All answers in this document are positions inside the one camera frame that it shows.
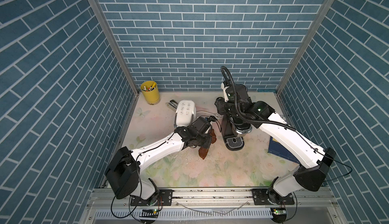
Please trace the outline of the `brown cloth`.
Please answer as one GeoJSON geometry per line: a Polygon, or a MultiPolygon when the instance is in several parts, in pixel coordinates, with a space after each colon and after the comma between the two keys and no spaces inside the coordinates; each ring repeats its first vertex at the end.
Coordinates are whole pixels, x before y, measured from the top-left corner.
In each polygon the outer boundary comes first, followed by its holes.
{"type": "Polygon", "coordinates": [[[210,141],[199,148],[199,156],[203,160],[207,157],[210,146],[214,144],[217,140],[215,131],[213,129],[209,131],[209,136],[211,137],[210,141]]]}

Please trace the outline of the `black coffee machine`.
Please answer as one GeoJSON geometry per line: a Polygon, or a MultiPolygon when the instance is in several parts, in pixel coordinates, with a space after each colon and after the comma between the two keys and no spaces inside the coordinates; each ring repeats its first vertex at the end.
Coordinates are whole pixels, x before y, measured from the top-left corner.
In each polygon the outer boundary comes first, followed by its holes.
{"type": "Polygon", "coordinates": [[[221,135],[226,148],[230,151],[239,151],[244,148],[244,136],[252,131],[248,123],[236,124],[232,117],[224,115],[221,123],[221,135]]]}

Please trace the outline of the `white coffee machine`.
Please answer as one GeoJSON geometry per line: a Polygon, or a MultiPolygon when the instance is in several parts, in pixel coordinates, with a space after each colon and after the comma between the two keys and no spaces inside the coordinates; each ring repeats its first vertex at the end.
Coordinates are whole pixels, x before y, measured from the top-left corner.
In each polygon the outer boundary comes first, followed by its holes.
{"type": "Polygon", "coordinates": [[[187,127],[195,121],[196,107],[192,100],[181,100],[176,109],[174,127],[187,127]]]}

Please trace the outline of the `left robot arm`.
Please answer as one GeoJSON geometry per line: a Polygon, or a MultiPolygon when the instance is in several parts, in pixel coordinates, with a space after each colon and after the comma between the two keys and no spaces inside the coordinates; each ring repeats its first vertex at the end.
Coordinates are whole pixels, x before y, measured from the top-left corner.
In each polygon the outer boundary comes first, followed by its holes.
{"type": "Polygon", "coordinates": [[[175,128],[173,133],[150,145],[129,150],[120,148],[105,171],[116,199],[138,198],[146,205],[154,204],[160,190],[152,179],[142,180],[141,173],[155,162],[186,148],[208,149],[212,142],[212,125],[207,118],[198,118],[189,126],[175,128]]]}

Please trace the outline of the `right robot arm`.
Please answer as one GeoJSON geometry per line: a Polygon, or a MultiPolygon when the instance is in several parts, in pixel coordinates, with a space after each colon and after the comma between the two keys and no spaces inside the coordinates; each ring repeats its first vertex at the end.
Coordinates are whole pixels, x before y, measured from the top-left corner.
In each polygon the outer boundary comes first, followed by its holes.
{"type": "Polygon", "coordinates": [[[216,99],[215,106],[223,116],[221,135],[229,150],[241,150],[243,137],[255,127],[270,135],[299,162],[293,172],[272,181],[265,193],[267,201],[282,204],[295,191],[318,191],[334,162],[335,151],[323,149],[302,136],[266,102],[252,102],[244,85],[232,86],[225,81],[221,89],[223,96],[216,99]]]}

